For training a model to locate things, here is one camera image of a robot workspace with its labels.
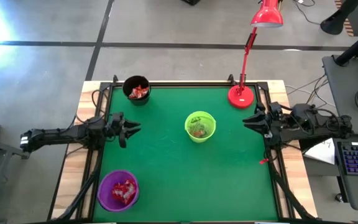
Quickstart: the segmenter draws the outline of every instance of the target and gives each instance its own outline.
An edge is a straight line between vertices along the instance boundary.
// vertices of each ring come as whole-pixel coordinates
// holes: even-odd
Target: red snack bag
[[[149,88],[142,88],[140,85],[132,89],[132,93],[129,95],[129,98],[139,99],[142,98],[149,91]]]
[[[135,197],[136,184],[132,179],[126,179],[123,184],[115,183],[112,187],[112,197],[129,205]]]

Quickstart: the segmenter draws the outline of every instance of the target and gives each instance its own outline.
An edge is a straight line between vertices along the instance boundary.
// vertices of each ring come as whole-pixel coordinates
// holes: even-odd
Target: wooden table frame
[[[122,82],[115,80],[117,85],[122,85]],[[289,106],[287,93],[285,90],[284,82],[282,80],[266,80],[266,81],[248,81],[247,84],[256,85],[259,84],[259,96],[258,100],[265,105],[271,101],[277,101],[281,105]],[[153,85],[171,85],[171,86],[200,86],[202,83],[207,83],[208,86],[230,86],[229,81],[153,81]],[[82,119],[88,119],[95,115],[102,115],[103,111],[107,109],[106,105],[110,105],[109,102],[103,97],[95,93],[94,96],[98,97],[98,107],[95,108],[91,94],[95,90],[105,90],[105,93],[110,96],[112,93],[107,89],[111,82],[99,82],[88,81],[84,82],[81,92],[80,103],[78,105],[77,115]],[[291,142],[292,145],[299,146],[298,141]],[[67,153],[78,148],[78,144],[69,144],[67,147]],[[98,156],[97,151],[88,151],[87,149],[81,149],[79,151],[70,154],[63,161],[60,178],[57,183],[54,198],[52,200],[50,213],[48,219],[57,218],[61,215],[75,198],[80,191],[81,186],[88,178],[90,172],[93,171],[96,158]],[[316,209],[314,206],[313,196],[311,194],[308,176],[306,174],[305,165],[303,163],[303,157],[299,150],[292,147],[286,147],[282,149],[278,155],[278,159],[275,161],[276,170],[281,172],[283,179],[288,184],[293,194],[297,197],[299,202],[306,208],[306,210],[317,217]],[[284,195],[281,188],[273,183],[273,192],[277,196],[276,207],[278,207],[278,216],[299,218],[299,214],[293,210],[291,206],[288,206],[289,201]],[[78,210],[73,214],[72,218],[88,218],[93,214],[93,207],[95,199],[92,200],[91,196],[95,196],[96,187],[91,187],[87,192],[84,200],[80,204],[80,209],[83,212],[78,213]]]

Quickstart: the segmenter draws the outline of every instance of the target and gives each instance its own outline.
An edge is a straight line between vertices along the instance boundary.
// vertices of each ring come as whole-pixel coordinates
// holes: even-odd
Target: green mat
[[[94,222],[201,222],[277,220],[262,136],[243,127],[254,114],[227,101],[228,88],[157,88],[144,106],[134,106],[122,90],[113,92],[111,113],[142,124],[127,141],[107,142],[100,181],[116,169],[139,181],[137,203],[121,213],[97,202]],[[190,140],[184,129],[189,114],[205,111],[216,120],[206,142]]]

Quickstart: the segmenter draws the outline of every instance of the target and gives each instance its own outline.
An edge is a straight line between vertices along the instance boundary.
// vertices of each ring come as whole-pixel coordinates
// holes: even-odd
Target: gray floor
[[[0,40],[96,42],[108,0],[0,0]],[[180,0],[115,0],[105,42],[244,44],[257,0],[201,0],[190,7]],[[336,8],[316,0],[303,8],[320,22]],[[350,46],[357,37],[332,36],[305,21],[295,5],[283,5],[281,29],[259,29],[255,44]],[[0,46],[0,140],[17,146],[30,128],[65,127],[80,97],[93,47]],[[222,80],[241,72],[243,50],[102,48],[93,80],[145,75],[150,80]],[[340,52],[252,50],[248,79],[282,79],[298,87],[321,75],[321,58]],[[313,86],[304,88],[312,91]],[[322,96],[333,103],[328,85]],[[307,93],[290,95],[290,103]],[[28,161],[14,159],[0,193],[0,219],[41,222],[47,217],[65,146],[45,147]],[[358,211],[333,201],[339,189],[329,177],[310,178],[319,216],[358,220]]]

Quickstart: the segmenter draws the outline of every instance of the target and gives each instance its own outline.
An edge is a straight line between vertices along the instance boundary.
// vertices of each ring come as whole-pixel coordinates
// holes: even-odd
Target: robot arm
[[[42,146],[52,144],[81,143],[87,148],[98,147],[102,138],[119,138],[119,145],[126,147],[125,139],[140,131],[139,123],[124,119],[124,114],[115,113],[110,123],[101,117],[93,117],[80,125],[66,129],[31,129],[21,134],[20,148],[33,152]]]
[[[291,113],[283,114],[282,108],[290,110]],[[318,111],[325,111],[331,115],[323,116]],[[288,108],[274,102],[269,104],[267,114],[265,113],[265,106],[258,103],[255,115],[244,119],[243,122],[245,127],[264,136],[266,160],[272,170],[272,177],[284,191],[300,217],[302,219],[316,219],[306,211],[284,182],[275,168],[274,159],[272,159],[269,149],[281,150],[292,140],[349,138],[353,134],[351,117],[337,117],[328,110],[317,109],[315,105],[297,104],[293,108]]]

